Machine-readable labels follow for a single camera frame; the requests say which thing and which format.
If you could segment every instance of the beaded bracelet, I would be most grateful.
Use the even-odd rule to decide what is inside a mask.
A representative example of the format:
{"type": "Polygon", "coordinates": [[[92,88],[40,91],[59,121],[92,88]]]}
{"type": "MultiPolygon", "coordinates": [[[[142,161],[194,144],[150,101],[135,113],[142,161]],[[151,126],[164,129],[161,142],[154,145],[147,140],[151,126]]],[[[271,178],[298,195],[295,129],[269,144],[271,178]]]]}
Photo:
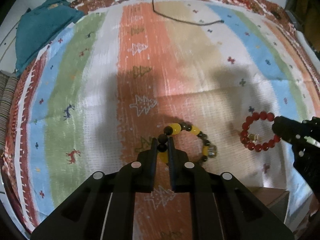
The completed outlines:
{"type": "Polygon", "coordinates": [[[262,111],[260,114],[257,112],[252,113],[252,116],[247,116],[245,122],[242,124],[243,131],[240,133],[240,141],[244,144],[246,148],[250,151],[255,150],[256,152],[261,152],[261,150],[267,151],[269,148],[273,148],[276,143],[280,142],[281,137],[274,135],[273,139],[269,140],[269,142],[265,142],[261,144],[255,144],[257,141],[258,135],[256,134],[249,134],[248,130],[250,128],[250,124],[253,121],[257,120],[266,120],[268,119],[269,122],[273,122],[275,120],[275,115],[273,113],[267,113],[266,111],[262,111]]]}
{"type": "Polygon", "coordinates": [[[160,159],[164,163],[168,163],[168,153],[167,153],[167,141],[168,141],[168,136],[170,135],[176,135],[180,133],[182,130],[186,130],[187,132],[191,132],[192,134],[196,135],[198,138],[200,138],[203,142],[203,147],[202,147],[202,156],[201,159],[198,161],[198,163],[201,165],[203,162],[206,162],[209,158],[215,158],[217,157],[218,151],[217,147],[212,144],[208,140],[208,136],[204,134],[200,129],[194,125],[187,124],[187,123],[172,123],[169,126],[166,126],[163,130],[163,134],[160,134],[158,137],[158,152],[160,155],[160,159]]]}

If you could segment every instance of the black cable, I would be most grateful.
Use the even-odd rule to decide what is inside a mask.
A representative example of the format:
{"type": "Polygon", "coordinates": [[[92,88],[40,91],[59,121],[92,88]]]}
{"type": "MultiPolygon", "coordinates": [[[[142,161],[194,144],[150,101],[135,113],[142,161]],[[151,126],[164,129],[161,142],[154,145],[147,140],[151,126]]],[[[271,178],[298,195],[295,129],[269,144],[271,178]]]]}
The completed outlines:
{"type": "Polygon", "coordinates": [[[160,13],[160,12],[157,12],[157,11],[155,10],[154,0],[152,0],[152,10],[153,10],[154,13],[156,13],[157,15],[160,15],[160,16],[162,16],[162,17],[165,17],[165,18],[174,20],[174,21],[176,21],[176,22],[186,23],[186,24],[190,24],[190,25],[208,26],[208,25],[212,25],[212,24],[215,24],[215,23],[224,23],[224,20],[218,20],[218,21],[210,22],[210,23],[196,23],[196,22],[188,22],[188,21],[184,21],[184,20],[179,20],[179,19],[176,19],[176,18],[167,16],[167,15],[165,15],[165,14],[162,14],[162,13],[160,13]]]}

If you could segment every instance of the red beaded bracelet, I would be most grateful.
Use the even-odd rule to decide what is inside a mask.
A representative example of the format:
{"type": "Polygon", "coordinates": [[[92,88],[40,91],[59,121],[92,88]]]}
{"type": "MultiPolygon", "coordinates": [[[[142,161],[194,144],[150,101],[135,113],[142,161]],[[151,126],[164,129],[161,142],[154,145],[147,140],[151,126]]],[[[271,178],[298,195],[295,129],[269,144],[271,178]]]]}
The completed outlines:
{"type": "Polygon", "coordinates": [[[281,138],[275,134],[273,139],[269,140],[269,142],[265,142],[262,145],[255,145],[255,143],[248,137],[248,129],[250,128],[250,124],[252,124],[253,121],[257,121],[259,119],[268,119],[268,121],[273,122],[275,119],[275,115],[273,113],[267,113],[266,111],[262,111],[260,114],[257,112],[252,113],[252,116],[247,116],[247,118],[245,119],[245,122],[242,124],[243,131],[240,133],[241,143],[243,143],[245,147],[247,147],[250,151],[255,150],[257,153],[261,152],[261,150],[267,151],[269,148],[273,148],[276,143],[280,142],[281,140],[281,138]]]}

